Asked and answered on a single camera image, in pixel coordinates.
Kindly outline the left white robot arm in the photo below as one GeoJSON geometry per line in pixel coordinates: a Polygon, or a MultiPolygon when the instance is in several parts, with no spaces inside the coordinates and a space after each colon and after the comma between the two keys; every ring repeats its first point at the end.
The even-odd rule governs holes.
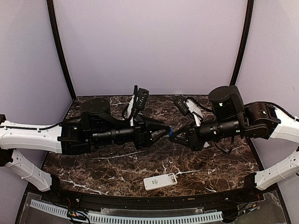
{"type": "Polygon", "coordinates": [[[63,203],[66,193],[57,176],[46,173],[26,159],[19,149],[36,149],[63,155],[90,153],[92,147],[124,145],[136,149],[150,147],[172,128],[162,121],[138,112],[145,101],[133,103],[129,117],[119,120],[111,115],[110,103],[96,98],[81,105],[80,115],[50,126],[16,124],[0,116],[0,165],[12,169],[39,191],[47,192],[55,203],[63,203]]]}

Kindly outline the white remote control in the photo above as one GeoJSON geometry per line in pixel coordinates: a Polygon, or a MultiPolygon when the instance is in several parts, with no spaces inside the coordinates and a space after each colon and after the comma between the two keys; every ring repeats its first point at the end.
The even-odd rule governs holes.
{"type": "Polygon", "coordinates": [[[178,183],[174,173],[163,174],[143,179],[146,191],[173,186],[178,183]]]}

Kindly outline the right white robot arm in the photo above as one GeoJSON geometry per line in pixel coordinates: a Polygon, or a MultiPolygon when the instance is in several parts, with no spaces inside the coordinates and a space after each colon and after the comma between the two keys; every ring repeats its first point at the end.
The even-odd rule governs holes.
{"type": "Polygon", "coordinates": [[[241,138],[284,139],[299,141],[299,119],[272,102],[257,101],[244,104],[235,85],[221,86],[208,95],[212,119],[203,119],[201,106],[193,98],[177,97],[175,105],[186,116],[193,115],[193,122],[170,134],[170,141],[200,151],[210,141],[235,136],[241,138]]]}

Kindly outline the blue battery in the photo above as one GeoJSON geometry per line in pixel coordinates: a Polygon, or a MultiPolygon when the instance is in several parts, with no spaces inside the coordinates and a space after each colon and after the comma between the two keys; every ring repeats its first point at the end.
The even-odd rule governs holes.
{"type": "Polygon", "coordinates": [[[169,126],[170,128],[170,131],[169,131],[169,137],[171,137],[173,135],[173,127],[172,126],[169,126]]]}

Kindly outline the white battery cover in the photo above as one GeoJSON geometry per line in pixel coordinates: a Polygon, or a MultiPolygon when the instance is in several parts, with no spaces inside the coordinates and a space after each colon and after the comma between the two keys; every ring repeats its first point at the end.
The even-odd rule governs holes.
{"type": "Polygon", "coordinates": [[[210,144],[208,142],[205,142],[204,145],[203,145],[203,148],[207,148],[209,146],[210,146],[210,144]]]}

